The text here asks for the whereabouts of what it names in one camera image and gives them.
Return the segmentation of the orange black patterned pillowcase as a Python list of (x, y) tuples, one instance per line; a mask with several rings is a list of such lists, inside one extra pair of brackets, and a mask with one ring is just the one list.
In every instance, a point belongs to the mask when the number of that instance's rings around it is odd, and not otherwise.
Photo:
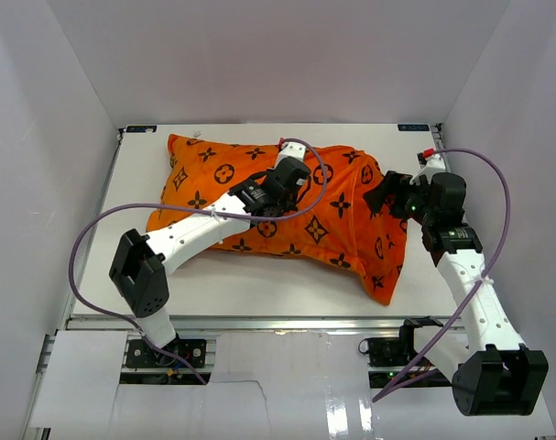
[[(172, 134), (170, 175), (146, 225), (151, 232), (187, 217), (182, 207), (202, 209), (250, 175), (272, 167), (277, 145), (224, 144)], [(383, 180), (375, 158), (344, 145), (305, 155), (310, 178), (297, 206), (312, 209), (288, 221), (264, 222), (220, 244), (228, 252), (315, 259), (354, 272), (366, 294), (389, 305), (405, 259), (408, 223), (388, 211), (374, 214), (365, 193)]]

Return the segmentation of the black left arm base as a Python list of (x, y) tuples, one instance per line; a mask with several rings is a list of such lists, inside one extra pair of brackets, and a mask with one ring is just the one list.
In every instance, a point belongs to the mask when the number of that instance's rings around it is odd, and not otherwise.
[(207, 341), (180, 339), (163, 347), (162, 350), (166, 351), (166, 354), (154, 350), (144, 339), (132, 339), (128, 342), (124, 366), (128, 369), (189, 370), (190, 367), (179, 360), (181, 357), (193, 369), (202, 369), (206, 363)]

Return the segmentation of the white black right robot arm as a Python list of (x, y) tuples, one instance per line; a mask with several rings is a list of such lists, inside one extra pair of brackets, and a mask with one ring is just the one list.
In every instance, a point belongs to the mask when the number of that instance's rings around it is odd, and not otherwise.
[(450, 382), (461, 414), (528, 416), (549, 363), (509, 322), (478, 235), (464, 221), (465, 195), (464, 179), (449, 172), (412, 177), (390, 171), (375, 190), (374, 209), (388, 206), (392, 216), (420, 225), (423, 246), (457, 305), (445, 324), (422, 318), (401, 326), (398, 353), (408, 365), (377, 398), (407, 386), (405, 375), (427, 359)]

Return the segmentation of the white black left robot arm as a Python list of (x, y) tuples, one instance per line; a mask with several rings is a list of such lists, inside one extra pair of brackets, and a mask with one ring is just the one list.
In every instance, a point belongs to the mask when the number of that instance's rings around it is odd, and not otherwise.
[(334, 191), (322, 186), (314, 201), (304, 203), (299, 192), (311, 169), (301, 158), (280, 157), (226, 191), (213, 191), (213, 201), (188, 205), (185, 215), (152, 224), (144, 234), (125, 232), (109, 277), (147, 338), (149, 358), (167, 366), (181, 350), (166, 311), (168, 277), (209, 248), (350, 271), (372, 299), (388, 305), (405, 258), (406, 224), (385, 207), (368, 206), (365, 196), (382, 176), (373, 159), (362, 165), (372, 177), (352, 171)]

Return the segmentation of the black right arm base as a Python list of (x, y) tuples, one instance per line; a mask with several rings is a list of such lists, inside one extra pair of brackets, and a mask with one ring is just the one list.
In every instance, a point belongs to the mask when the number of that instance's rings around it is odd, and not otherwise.
[(357, 346), (358, 352), (368, 357), (372, 368), (404, 367), (417, 355), (414, 349), (414, 331), (422, 327), (443, 327), (432, 317), (408, 318), (396, 336), (368, 337)]

